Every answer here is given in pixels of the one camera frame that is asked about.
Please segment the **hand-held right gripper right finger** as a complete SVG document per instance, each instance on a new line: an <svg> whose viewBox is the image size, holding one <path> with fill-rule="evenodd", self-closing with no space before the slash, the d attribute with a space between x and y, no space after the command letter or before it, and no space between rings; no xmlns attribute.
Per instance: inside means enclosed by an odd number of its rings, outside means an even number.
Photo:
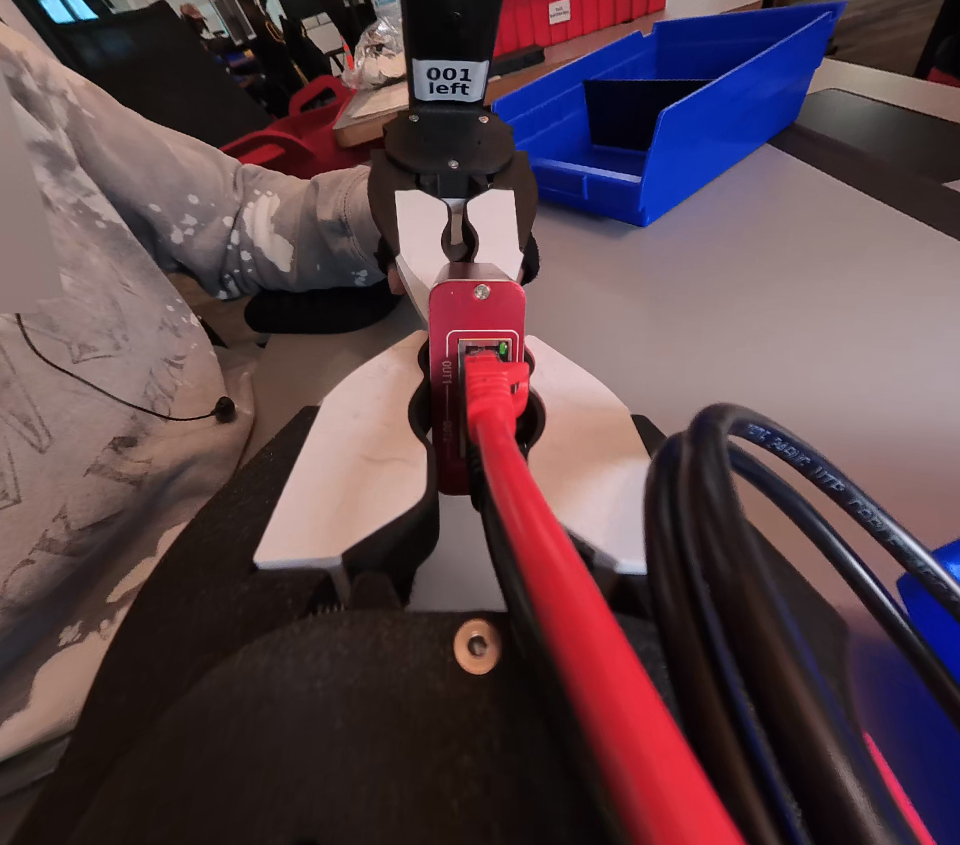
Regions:
<svg viewBox="0 0 960 845"><path fill-rule="evenodd" d="M627 406L598 378L530 336L543 430L528 455L566 531L620 575L647 573L643 499L651 464Z"/></svg>

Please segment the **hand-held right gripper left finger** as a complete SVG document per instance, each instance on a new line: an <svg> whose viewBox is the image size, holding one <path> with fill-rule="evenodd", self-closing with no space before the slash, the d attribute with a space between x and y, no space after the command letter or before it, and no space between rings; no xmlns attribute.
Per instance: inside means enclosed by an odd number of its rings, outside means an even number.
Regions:
<svg viewBox="0 0 960 845"><path fill-rule="evenodd" d="M366 572L410 582L439 537L429 390L415 331L322 400L253 554L261 571Z"/></svg>

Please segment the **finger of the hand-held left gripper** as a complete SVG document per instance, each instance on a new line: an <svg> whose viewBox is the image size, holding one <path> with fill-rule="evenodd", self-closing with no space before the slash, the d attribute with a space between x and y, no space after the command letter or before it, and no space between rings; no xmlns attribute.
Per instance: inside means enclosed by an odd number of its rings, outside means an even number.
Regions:
<svg viewBox="0 0 960 845"><path fill-rule="evenodd" d="M492 188L465 202L464 220L475 242L471 260L519 283L523 251L516 204L514 191Z"/></svg>
<svg viewBox="0 0 960 845"><path fill-rule="evenodd" d="M397 274L425 329L429 328L430 293L449 270L443 245L450 224L446 201L422 190L394 192L398 248Z"/></svg>

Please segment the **red ethernet switch box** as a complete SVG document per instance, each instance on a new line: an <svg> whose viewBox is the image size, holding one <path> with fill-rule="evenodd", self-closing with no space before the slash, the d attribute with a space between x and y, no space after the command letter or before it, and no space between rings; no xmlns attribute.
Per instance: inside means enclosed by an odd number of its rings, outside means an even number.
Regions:
<svg viewBox="0 0 960 845"><path fill-rule="evenodd" d="M465 361L479 352L524 361L526 297L494 264L451 262L429 292L427 311L438 491L465 496L470 491Z"/></svg>

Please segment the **blue plastic bin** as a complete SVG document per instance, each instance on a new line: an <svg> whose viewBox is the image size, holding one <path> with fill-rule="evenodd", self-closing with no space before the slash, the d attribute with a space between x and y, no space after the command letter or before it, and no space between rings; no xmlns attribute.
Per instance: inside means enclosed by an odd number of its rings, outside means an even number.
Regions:
<svg viewBox="0 0 960 845"><path fill-rule="evenodd" d="M942 571L958 582L959 539L934 550L923 548L918 540L911 539L906 554L908 557L901 562L906 571L896 581L898 594L918 635L958 683L958 607L948 608L934 595L930 585L932 573L926 560L935 560Z"/></svg>
<svg viewBox="0 0 960 845"><path fill-rule="evenodd" d="M543 201L647 227L791 125L847 3L655 23L493 103ZM647 153L595 146L587 80L709 79L667 107Z"/></svg>

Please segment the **person's left forearm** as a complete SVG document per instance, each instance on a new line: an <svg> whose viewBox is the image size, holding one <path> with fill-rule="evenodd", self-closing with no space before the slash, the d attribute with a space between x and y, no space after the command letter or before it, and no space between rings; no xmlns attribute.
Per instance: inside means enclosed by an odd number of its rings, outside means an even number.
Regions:
<svg viewBox="0 0 960 845"><path fill-rule="evenodd" d="M140 177L150 251L220 300L263 291L367 288L387 279L371 213L371 168L291 177L243 164L197 139L158 129Z"/></svg>

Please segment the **black flat device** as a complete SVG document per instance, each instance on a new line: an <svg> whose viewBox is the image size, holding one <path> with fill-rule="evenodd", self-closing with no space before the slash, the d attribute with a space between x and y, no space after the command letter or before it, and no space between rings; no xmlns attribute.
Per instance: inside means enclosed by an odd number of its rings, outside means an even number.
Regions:
<svg viewBox="0 0 960 845"><path fill-rule="evenodd" d="M495 79L533 69L543 64L545 59L545 47L538 45L524 46L495 55L491 60L488 76L490 79Z"/></svg>

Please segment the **silver foil bag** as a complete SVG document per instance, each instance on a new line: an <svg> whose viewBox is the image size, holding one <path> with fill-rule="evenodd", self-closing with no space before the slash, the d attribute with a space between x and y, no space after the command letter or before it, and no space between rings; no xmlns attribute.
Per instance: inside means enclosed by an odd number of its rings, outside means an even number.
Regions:
<svg viewBox="0 0 960 845"><path fill-rule="evenodd" d="M355 92L378 90L406 78L402 24L378 18L361 33L352 54L352 66L343 82Z"/></svg>

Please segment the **red plastic basket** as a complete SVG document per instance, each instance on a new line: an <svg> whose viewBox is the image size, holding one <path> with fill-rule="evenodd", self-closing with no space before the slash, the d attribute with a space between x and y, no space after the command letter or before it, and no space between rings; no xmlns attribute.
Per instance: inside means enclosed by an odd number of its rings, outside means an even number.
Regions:
<svg viewBox="0 0 960 845"><path fill-rule="evenodd" d="M334 134L336 121L353 97L340 78L319 76L291 97L287 116L222 146L222 152L242 164L302 179L366 165L369 143L344 147Z"/></svg>

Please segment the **black bin divider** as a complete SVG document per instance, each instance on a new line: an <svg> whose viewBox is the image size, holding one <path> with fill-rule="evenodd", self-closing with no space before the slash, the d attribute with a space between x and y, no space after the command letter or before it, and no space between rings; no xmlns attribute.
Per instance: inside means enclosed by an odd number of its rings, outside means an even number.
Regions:
<svg viewBox="0 0 960 845"><path fill-rule="evenodd" d="M591 143L647 153L661 113L710 79L586 80L582 83Z"/></svg>

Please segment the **person's grey sweatshirt torso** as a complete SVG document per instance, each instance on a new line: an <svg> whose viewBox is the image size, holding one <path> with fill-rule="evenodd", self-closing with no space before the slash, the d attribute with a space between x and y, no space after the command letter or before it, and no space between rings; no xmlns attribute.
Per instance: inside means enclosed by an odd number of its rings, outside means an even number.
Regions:
<svg viewBox="0 0 960 845"><path fill-rule="evenodd" d="M150 251L165 129L2 26L2 245L42 218L60 291L2 308L2 760L67 735L164 535L234 469L249 382Z"/></svg>

